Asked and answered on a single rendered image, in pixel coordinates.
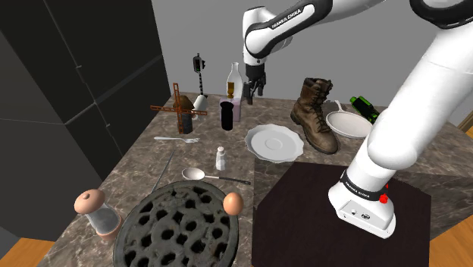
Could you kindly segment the green glass bottle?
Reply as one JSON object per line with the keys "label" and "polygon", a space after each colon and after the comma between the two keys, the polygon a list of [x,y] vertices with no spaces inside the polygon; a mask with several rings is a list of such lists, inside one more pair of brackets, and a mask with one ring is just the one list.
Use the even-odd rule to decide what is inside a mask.
{"label": "green glass bottle", "polygon": [[352,107],[370,123],[374,124],[377,120],[380,112],[378,112],[374,106],[363,96],[355,97],[350,99]]}

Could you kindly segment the thin grey skewer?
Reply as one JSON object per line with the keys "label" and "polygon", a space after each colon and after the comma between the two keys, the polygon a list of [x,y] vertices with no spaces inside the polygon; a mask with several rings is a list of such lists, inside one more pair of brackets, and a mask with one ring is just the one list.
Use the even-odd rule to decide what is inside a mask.
{"label": "thin grey skewer", "polygon": [[171,152],[171,154],[170,154],[168,160],[166,161],[165,166],[163,167],[163,169],[162,169],[160,175],[158,176],[158,179],[157,179],[157,181],[155,182],[155,184],[154,184],[152,190],[150,191],[150,193],[153,193],[153,192],[157,189],[158,184],[159,184],[161,178],[163,177],[164,173],[165,173],[165,172],[167,171],[167,169],[168,169],[168,166],[169,166],[169,164],[170,164],[170,162],[171,162],[171,160],[172,160],[172,158],[173,158],[173,156],[174,156],[175,150],[176,150],[176,149],[173,149],[173,150],[172,150],[172,152]]}

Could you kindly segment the white salt shaker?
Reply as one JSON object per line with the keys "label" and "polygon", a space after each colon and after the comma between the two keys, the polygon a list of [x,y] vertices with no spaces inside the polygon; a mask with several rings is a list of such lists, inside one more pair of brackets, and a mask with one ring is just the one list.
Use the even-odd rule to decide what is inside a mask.
{"label": "white salt shaker", "polygon": [[227,155],[223,146],[219,146],[216,159],[215,159],[215,167],[219,171],[224,171],[226,169],[226,162],[227,162]]}

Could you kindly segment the glass mill wooden cap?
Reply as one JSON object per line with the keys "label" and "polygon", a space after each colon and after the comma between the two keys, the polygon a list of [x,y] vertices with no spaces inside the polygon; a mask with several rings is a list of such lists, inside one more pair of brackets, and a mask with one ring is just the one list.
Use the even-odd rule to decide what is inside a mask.
{"label": "glass mill wooden cap", "polygon": [[81,193],[75,200],[74,210],[85,215],[97,235],[105,241],[113,241],[124,222],[117,211],[105,201],[105,193],[91,189]]}

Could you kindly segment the clear glass bottle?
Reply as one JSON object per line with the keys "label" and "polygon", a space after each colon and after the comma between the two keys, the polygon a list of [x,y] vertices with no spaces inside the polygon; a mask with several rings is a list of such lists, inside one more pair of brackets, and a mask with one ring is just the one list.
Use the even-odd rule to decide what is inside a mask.
{"label": "clear glass bottle", "polygon": [[231,70],[227,78],[227,82],[233,83],[233,97],[235,99],[241,99],[243,95],[243,79],[239,72],[239,63],[233,62]]}

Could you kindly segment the black refrigerator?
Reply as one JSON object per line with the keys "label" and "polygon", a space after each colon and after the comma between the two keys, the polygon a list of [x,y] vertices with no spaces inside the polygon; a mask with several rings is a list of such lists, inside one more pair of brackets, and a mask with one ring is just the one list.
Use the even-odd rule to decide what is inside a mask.
{"label": "black refrigerator", "polygon": [[170,95],[152,0],[0,0],[0,227],[57,240]]}

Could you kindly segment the white frying pan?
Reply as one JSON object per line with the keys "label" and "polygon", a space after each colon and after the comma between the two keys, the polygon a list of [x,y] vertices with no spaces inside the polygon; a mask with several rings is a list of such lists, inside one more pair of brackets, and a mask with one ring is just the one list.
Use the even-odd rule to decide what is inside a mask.
{"label": "white frying pan", "polygon": [[373,125],[361,115],[343,110],[338,100],[334,101],[338,110],[327,114],[325,121],[333,132],[352,139],[364,139],[370,134]]}

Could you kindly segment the brown egg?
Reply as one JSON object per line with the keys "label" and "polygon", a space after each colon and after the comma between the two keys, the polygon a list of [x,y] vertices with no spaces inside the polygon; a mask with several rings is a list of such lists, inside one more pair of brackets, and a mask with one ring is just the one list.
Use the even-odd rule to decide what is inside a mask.
{"label": "brown egg", "polygon": [[239,215],[243,210],[243,206],[243,198],[238,193],[229,193],[224,198],[223,208],[228,215]]}

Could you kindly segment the brown windmill model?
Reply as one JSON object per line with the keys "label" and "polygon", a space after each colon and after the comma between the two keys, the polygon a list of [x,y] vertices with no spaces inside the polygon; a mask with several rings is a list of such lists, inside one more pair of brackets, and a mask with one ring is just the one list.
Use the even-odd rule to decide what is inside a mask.
{"label": "brown windmill model", "polygon": [[174,100],[176,103],[175,107],[166,107],[166,106],[157,106],[151,105],[150,109],[153,111],[164,111],[164,112],[175,112],[177,114],[177,126],[179,133],[183,133],[183,120],[182,114],[189,114],[189,115],[207,115],[207,111],[200,111],[200,110],[192,110],[192,109],[185,109],[183,108],[181,101],[180,101],[180,92],[179,92],[179,85],[178,83],[173,83],[174,89]]}

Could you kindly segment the black round perforated grate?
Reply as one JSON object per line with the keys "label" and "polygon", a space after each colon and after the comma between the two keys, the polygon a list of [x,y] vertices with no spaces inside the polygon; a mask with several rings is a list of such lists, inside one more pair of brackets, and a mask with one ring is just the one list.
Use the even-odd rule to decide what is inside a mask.
{"label": "black round perforated grate", "polygon": [[231,267],[239,224],[223,208],[225,193],[203,181],[158,188],[124,220],[114,267]]}

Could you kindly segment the pale pink box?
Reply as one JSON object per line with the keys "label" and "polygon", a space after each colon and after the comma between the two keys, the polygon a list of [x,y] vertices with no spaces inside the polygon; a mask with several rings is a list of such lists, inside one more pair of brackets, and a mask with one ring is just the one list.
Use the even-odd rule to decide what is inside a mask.
{"label": "pale pink box", "polygon": [[228,99],[226,97],[221,97],[219,103],[222,102],[231,102],[233,104],[233,122],[240,121],[240,114],[241,114],[241,99],[240,98],[233,98]]}

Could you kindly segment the traffic light figure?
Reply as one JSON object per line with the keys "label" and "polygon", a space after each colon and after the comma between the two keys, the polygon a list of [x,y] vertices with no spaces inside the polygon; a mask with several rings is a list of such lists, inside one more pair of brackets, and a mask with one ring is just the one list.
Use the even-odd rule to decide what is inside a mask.
{"label": "traffic light figure", "polygon": [[200,94],[203,95],[203,85],[202,85],[202,70],[205,68],[205,61],[202,60],[200,54],[197,54],[193,57],[193,70],[199,75],[199,89]]}

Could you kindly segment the brown leather boot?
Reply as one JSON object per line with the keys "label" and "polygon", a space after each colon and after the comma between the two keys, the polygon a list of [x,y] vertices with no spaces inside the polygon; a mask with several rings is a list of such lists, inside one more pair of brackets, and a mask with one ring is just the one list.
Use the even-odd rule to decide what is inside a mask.
{"label": "brown leather boot", "polygon": [[308,143],[319,152],[334,154],[338,150],[337,138],[328,126],[322,109],[327,95],[333,88],[330,80],[307,77],[290,117],[301,125]]}

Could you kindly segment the white fork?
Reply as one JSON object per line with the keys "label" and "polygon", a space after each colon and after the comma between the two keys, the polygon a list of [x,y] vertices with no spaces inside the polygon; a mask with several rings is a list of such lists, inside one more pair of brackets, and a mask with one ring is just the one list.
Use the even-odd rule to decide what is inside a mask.
{"label": "white fork", "polygon": [[200,138],[180,138],[180,137],[153,137],[154,140],[180,140],[185,143],[198,143]]}

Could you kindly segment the white scalloped plate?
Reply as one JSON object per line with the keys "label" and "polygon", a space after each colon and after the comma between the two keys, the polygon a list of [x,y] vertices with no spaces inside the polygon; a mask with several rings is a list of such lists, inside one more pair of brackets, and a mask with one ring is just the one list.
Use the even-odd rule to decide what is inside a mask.
{"label": "white scalloped plate", "polygon": [[247,149],[261,160],[273,163],[293,162],[303,154],[304,142],[287,127],[262,124],[249,130]]}

